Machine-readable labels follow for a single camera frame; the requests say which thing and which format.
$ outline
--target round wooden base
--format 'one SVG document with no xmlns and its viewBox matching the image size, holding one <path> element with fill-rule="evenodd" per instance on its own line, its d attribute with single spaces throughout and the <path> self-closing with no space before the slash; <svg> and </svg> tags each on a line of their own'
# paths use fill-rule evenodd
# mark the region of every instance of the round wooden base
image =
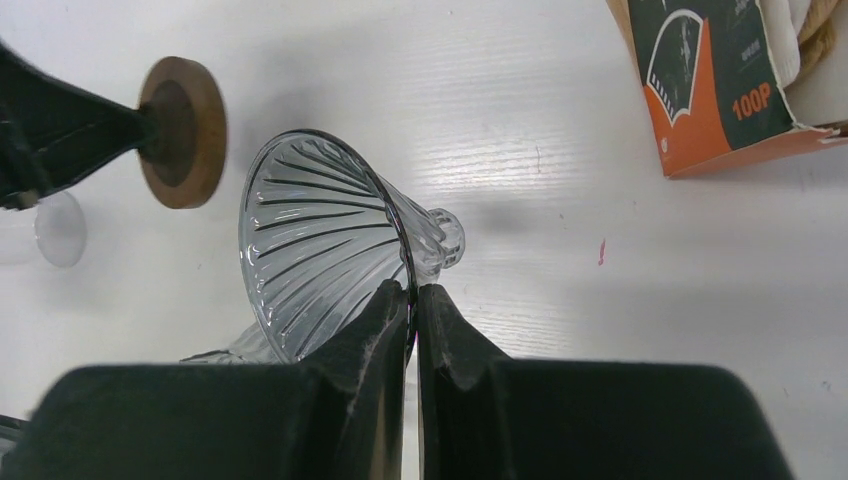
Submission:
<svg viewBox="0 0 848 480">
<path fill-rule="evenodd" d="M 227 151 L 227 120 L 215 79 L 197 62 L 163 58 L 147 76 L 139 111 L 159 132 L 153 145 L 139 151 L 153 195 L 169 208 L 206 203 Z"/>
</svg>

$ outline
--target cardboard box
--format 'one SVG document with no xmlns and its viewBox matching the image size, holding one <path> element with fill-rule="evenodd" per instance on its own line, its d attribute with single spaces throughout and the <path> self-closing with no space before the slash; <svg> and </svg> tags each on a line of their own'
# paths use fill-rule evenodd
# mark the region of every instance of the cardboard box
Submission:
<svg viewBox="0 0 848 480">
<path fill-rule="evenodd" d="M 760 1 L 607 0 L 639 73 L 666 176 L 848 142 L 848 5 L 832 17 L 844 42 L 784 89 Z"/>
</svg>

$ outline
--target white wooden surface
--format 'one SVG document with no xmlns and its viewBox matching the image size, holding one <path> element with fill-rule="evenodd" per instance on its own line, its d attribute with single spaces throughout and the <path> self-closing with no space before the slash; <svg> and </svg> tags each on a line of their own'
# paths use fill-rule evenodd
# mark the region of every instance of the white wooden surface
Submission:
<svg viewBox="0 0 848 480">
<path fill-rule="evenodd" d="M 442 283 L 508 353 L 726 366 L 799 478 L 845 478 L 846 150 L 663 179 L 604 2 L 0 0 L 0 38 L 128 105 L 158 58 L 193 58 L 230 123 L 203 208 L 160 207 L 128 154 L 72 190 L 77 267 L 0 268 L 0 412 L 26 416 L 75 366 L 174 360 L 253 321 L 244 175 L 273 134 L 313 127 L 460 217 Z"/>
</svg>

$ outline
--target pink mark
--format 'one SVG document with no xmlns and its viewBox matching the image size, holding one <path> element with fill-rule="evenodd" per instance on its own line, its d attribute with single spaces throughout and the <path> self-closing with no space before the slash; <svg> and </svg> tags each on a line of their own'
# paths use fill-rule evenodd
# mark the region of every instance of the pink mark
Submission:
<svg viewBox="0 0 848 480">
<path fill-rule="evenodd" d="M 599 267 L 604 264 L 604 253 L 606 252 L 606 249 L 607 249 L 607 239 L 605 238 L 604 241 L 601 242 L 601 258 L 600 258 L 600 260 L 598 260 L 598 266 Z"/>
</svg>

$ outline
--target clear glass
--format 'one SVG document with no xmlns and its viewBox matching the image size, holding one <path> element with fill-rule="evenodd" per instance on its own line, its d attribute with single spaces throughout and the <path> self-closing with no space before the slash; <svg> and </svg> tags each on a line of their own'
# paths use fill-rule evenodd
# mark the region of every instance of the clear glass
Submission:
<svg viewBox="0 0 848 480">
<path fill-rule="evenodd" d="M 384 280 L 436 282 L 465 251 L 454 215 L 423 209 L 315 131 L 282 134 L 260 151 L 239 224 L 258 323 L 229 348 L 186 361 L 297 362 L 356 318 Z"/>
<path fill-rule="evenodd" d="M 70 268 L 85 252 L 88 233 L 77 200 L 59 192 L 23 211 L 0 211 L 0 265 L 29 263 L 40 254 L 51 265 Z"/>
</svg>

